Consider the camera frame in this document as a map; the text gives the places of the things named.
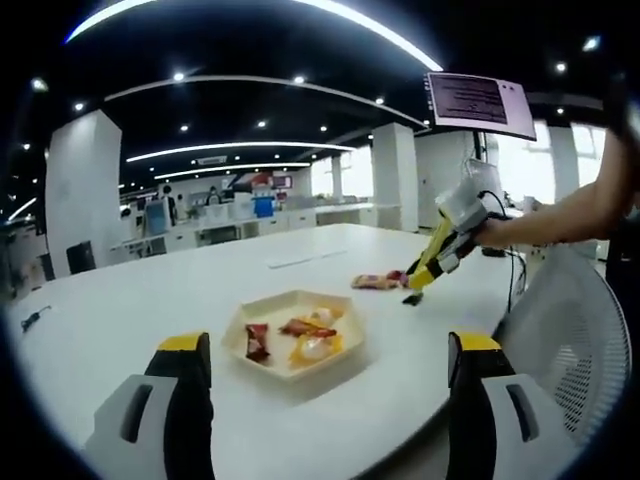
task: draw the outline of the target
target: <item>ceiling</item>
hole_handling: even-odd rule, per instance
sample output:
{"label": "ceiling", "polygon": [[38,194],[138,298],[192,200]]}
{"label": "ceiling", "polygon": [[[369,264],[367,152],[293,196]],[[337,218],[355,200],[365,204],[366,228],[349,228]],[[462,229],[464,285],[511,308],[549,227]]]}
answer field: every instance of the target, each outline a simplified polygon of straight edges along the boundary
{"label": "ceiling", "polygon": [[[86,105],[82,113],[102,109],[122,129],[124,191],[131,183],[135,188],[153,186],[154,175],[188,170],[197,157],[222,154],[230,163],[244,164],[274,161],[276,154],[280,161],[311,160],[312,153],[322,158],[330,151],[234,148],[127,163],[131,156],[228,142],[359,146],[380,125],[397,121],[419,131],[420,122],[429,118],[423,89],[428,70],[423,64],[365,28],[304,3],[157,0],[115,16],[66,45],[69,33],[105,4],[40,3],[18,6],[16,19],[31,16],[30,10],[37,8],[47,21],[29,46],[10,49],[6,58],[16,69],[5,89],[5,105],[10,108],[4,109],[1,125],[7,151],[3,161],[8,166],[3,168],[6,194],[0,199],[5,216],[42,193],[44,151],[52,132],[80,115],[73,109],[77,102]],[[594,98],[603,97],[608,75],[624,66],[625,59],[616,53],[620,55],[624,45],[625,27],[631,27],[631,20],[620,23],[624,14],[613,7],[617,18],[595,8],[546,0],[526,7],[519,2],[469,0],[340,3],[410,40],[445,71],[516,81],[529,92]],[[601,48],[583,52],[586,38],[594,34],[602,35]],[[2,40],[5,45],[16,42],[7,32]],[[557,62],[566,62],[567,71],[558,74]],[[303,75],[306,84],[369,103],[296,85],[238,80],[169,84],[105,101],[136,86],[171,80],[178,71],[187,77],[242,75],[287,81]],[[31,91],[29,81],[36,76],[46,81],[48,92]],[[378,97],[404,116],[372,105]],[[533,113],[556,115],[554,105],[534,106]],[[265,128],[257,127],[261,120],[267,121]],[[602,121],[597,112],[566,107],[563,121],[568,120]],[[181,132],[181,125],[189,130]],[[31,146],[28,151],[22,148],[25,143]]]}

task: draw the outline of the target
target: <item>office desk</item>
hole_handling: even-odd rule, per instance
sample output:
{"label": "office desk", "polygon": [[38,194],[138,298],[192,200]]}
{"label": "office desk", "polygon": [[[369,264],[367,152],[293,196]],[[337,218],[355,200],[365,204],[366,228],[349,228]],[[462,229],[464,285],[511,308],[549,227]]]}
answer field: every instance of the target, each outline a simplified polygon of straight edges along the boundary
{"label": "office desk", "polygon": [[[9,326],[19,337],[20,320],[53,307],[17,348],[44,411],[76,447],[93,431],[95,410],[130,374],[144,372],[160,342],[206,330],[216,478],[347,479],[399,448],[444,405],[448,333],[492,333],[505,311],[511,262],[478,250],[431,285],[418,307],[402,305],[406,291],[350,289],[358,274],[407,268],[426,242],[332,225],[147,258],[48,283],[9,312]],[[292,255],[315,258],[267,266]],[[219,347],[240,303],[291,289],[351,296],[365,317],[362,354],[284,385]]]}

